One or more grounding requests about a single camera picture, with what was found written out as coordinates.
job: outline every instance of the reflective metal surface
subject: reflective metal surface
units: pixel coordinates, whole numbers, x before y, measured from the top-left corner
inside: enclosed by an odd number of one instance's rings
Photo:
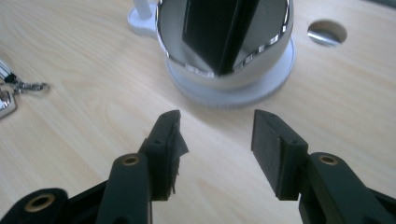
[[[174,63],[178,63],[185,69],[204,77],[220,77],[237,73],[239,70],[254,61],[259,54],[264,53],[272,46],[275,46],[284,34],[290,38],[292,19],[290,19],[290,1],[289,0],[258,0],[254,11],[251,11],[251,21],[246,21],[246,33],[240,48],[237,51],[231,72],[217,73],[205,57],[205,53],[199,52],[202,49],[194,49],[191,43],[186,43],[183,39],[183,32],[186,26],[186,8],[191,0],[162,0],[157,9],[156,25],[160,43],[166,56]],[[195,25],[204,27],[205,24],[199,24],[200,18],[195,18]],[[208,42],[205,50],[217,48],[219,42]],[[222,48],[228,48],[226,41]]]

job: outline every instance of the chrome object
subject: chrome object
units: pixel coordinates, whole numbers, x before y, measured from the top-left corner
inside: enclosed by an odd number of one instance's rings
[[[0,78],[7,85],[13,88],[14,94],[26,92],[26,91],[43,91],[50,88],[47,83],[24,83],[20,78],[15,76],[11,69],[0,60]]]
[[[183,39],[186,18],[188,12],[188,3],[191,0],[162,0],[157,8],[156,26],[160,43],[165,51],[166,56],[190,72],[203,77],[225,77],[238,73],[249,63],[258,59],[260,54],[271,48],[280,48],[277,55],[272,55],[271,59],[266,59],[266,64],[273,64],[283,52],[289,41],[291,27],[293,24],[292,11],[290,10],[289,0],[259,0],[255,11],[253,12],[251,22],[248,25],[247,32],[238,50],[236,59],[233,63],[233,69],[230,73],[216,73],[208,62],[197,53],[197,50],[187,44]]]
[[[0,90],[0,119],[12,113],[17,108],[12,94]]]

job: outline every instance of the keychain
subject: keychain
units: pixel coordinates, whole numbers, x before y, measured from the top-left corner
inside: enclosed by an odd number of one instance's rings
[[[12,113],[17,108],[15,103],[14,94],[24,93],[27,91],[43,91],[50,86],[47,83],[24,83],[11,69],[0,60],[0,78],[4,83],[0,84],[0,119]],[[13,92],[2,91],[1,88],[7,86],[13,89]]]

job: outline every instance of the wooden table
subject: wooden table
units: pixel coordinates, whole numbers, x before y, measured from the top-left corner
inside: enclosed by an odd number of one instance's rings
[[[367,187],[396,197],[396,10],[366,1],[295,1],[297,58],[274,95],[241,109],[197,105],[180,94],[158,41],[135,35],[132,1],[0,1],[0,58],[43,95],[16,96],[0,120],[0,216],[37,189],[69,196],[108,178],[136,152],[161,113],[179,109],[190,153],[177,194],[153,204],[154,223],[301,223],[279,202],[250,151],[254,109],[278,114],[309,153],[343,158]],[[343,24],[346,42],[307,36],[321,19]]]

